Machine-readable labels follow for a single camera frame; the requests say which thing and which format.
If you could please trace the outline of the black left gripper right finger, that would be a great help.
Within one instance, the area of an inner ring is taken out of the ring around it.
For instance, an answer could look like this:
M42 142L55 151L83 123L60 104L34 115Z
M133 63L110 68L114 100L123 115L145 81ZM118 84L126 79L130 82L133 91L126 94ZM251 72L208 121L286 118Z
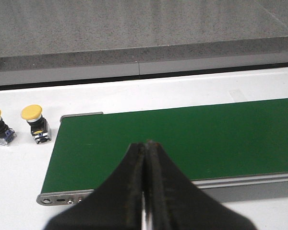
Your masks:
M246 217L196 187L158 142L145 144L145 198L155 230L254 230Z

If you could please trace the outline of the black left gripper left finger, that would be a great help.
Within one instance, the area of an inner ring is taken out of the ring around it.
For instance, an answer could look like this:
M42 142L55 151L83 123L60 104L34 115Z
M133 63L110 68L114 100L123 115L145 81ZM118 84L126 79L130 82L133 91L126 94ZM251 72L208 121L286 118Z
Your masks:
M133 143L114 172L79 204L54 216L47 230L139 230L144 144Z

